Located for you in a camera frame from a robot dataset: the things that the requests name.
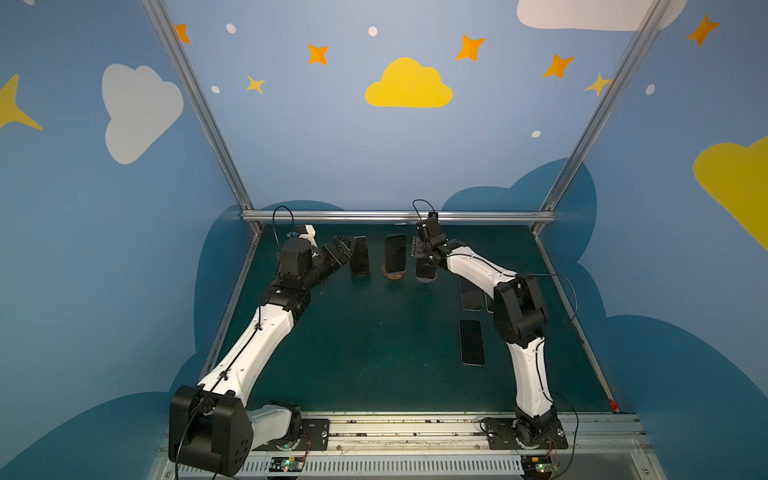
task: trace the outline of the smartphone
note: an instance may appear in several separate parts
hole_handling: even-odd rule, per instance
[[[463,276],[458,277],[458,293],[462,298],[462,310],[480,312],[483,307],[482,289]]]
[[[406,271],[406,236],[388,235],[384,239],[384,270],[387,273]]]
[[[480,320],[459,320],[458,338],[462,348],[462,363],[464,365],[485,365],[485,347],[482,342]]]
[[[437,266],[434,263],[427,262],[426,258],[417,258],[414,274],[421,283],[432,282],[437,278]]]
[[[371,274],[368,237],[355,237],[355,249],[352,251],[352,258],[349,259],[349,269],[352,272],[352,278],[362,278]]]

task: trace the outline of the yellow cloud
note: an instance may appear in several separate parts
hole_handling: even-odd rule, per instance
[[[768,137],[750,147],[717,144],[694,161],[699,184],[768,249]]]
[[[366,101],[376,107],[443,107],[453,91],[440,81],[432,67],[422,67],[412,58],[398,58],[387,66],[382,80],[366,90]]]

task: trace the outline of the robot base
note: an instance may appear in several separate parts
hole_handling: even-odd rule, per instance
[[[491,450],[567,449],[568,440],[554,406],[544,415],[530,417],[515,409],[516,419],[484,418],[485,434]]]

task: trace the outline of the black bracket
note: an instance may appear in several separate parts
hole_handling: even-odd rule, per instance
[[[497,419],[485,417],[481,420],[481,429],[488,438],[488,447],[491,450],[522,450],[522,449],[553,449],[565,450],[568,448],[568,440],[565,435],[560,435],[562,427],[554,428],[539,438],[541,443],[537,445],[524,445],[518,434],[517,419]]]
[[[303,434],[299,436],[299,443],[291,452],[297,452],[303,455],[306,452],[306,437],[312,439],[311,452],[325,452],[328,449],[328,427],[330,426],[330,420],[328,419],[301,419],[301,430]],[[259,445],[254,448],[254,451],[258,452],[279,452],[278,445],[282,447],[281,442],[275,440],[265,444]]]

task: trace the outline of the yellow star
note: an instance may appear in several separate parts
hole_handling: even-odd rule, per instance
[[[248,85],[248,88],[246,90],[258,90],[260,94],[264,95],[264,92],[261,91],[261,84],[265,81],[255,81],[253,80],[250,75],[247,75],[248,80],[250,80],[250,85]]]
[[[32,120],[29,115],[24,113],[16,104],[16,90],[18,89],[18,74],[11,77],[8,83],[0,88],[0,128],[12,121],[28,127],[42,130],[43,127]]]
[[[594,90],[598,93],[599,97],[600,93],[603,91],[603,87],[607,85],[609,81],[611,81],[610,78],[603,78],[603,76],[598,73],[598,80],[589,87],[585,88],[584,91]]]

